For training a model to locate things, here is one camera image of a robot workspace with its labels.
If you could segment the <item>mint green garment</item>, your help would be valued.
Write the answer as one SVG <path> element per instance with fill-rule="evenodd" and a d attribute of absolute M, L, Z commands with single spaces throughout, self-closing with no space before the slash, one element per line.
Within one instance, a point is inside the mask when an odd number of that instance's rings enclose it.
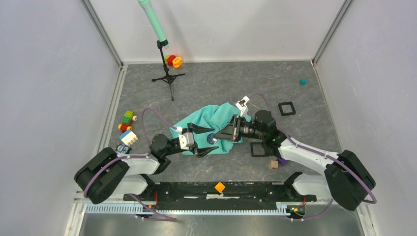
<path fill-rule="evenodd" d="M 211 151 L 209 154 L 227 154 L 233 148 L 234 142 L 227 140 L 217 140 L 217 143 L 211 145 L 207 142 L 207 136 L 211 133 L 215 134 L 223 129 L 232 119 L 233 115 L 239 115 L 240 110 L 230 104 L 224 103 L 222 105 L 207 105 L 204 106 L 190 115 L 186 116 L 176 124 L 174 127 L 180 126 L 186 128 L 188 123 L 193 123 L 206 128 L 213 128 L 214 131 L 195 134 L 194 140 L 199 148 L 207 148 L 217 146 L 218 149 Z"/>

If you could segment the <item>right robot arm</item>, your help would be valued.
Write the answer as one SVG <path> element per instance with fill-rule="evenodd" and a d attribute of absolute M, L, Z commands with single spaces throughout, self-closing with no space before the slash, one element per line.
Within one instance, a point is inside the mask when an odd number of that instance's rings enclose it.
<path fill-rule="evenodd" d="M 372 193 L 376 182 L 355 153 L 325 151 L 301 143 L 277 128 L 270 111 L 257 111 L 251 121 L 233 115 L 214 137 L 233 142 L 242 138 L 260 140 L 266 155 L 277 157 L 281 163 L 292 161 L 317 172 L 316 176 L 300 173 L 290 178 L 284 195 L 291 201 L 302 195 L 314 195 L 332 199 L 350 211 L 361 203 L 377 202 Z"/>

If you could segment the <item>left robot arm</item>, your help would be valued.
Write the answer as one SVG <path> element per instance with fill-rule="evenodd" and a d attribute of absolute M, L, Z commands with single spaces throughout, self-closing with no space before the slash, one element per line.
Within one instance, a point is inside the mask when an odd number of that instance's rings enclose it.
<path fill-rule="evenodd" d="M 176 131 L 179 135 L 172 139 L 163 134 L 154 136 L 146 154 L 118 154 L 110 147 L 102 149 L 74 176 L 84 198 L 93 204 L 120 194 L 135 194 L 149 200 L 154 196 L 154 186 L 148 176 L 163 172 L 171 163 L 169 155 L 189 151 L 204 157 L 216 149 L 200 148 L 194 137 L 212 132 L 212 128 L 189 123 L 185 128 L 177 127 Z"/>

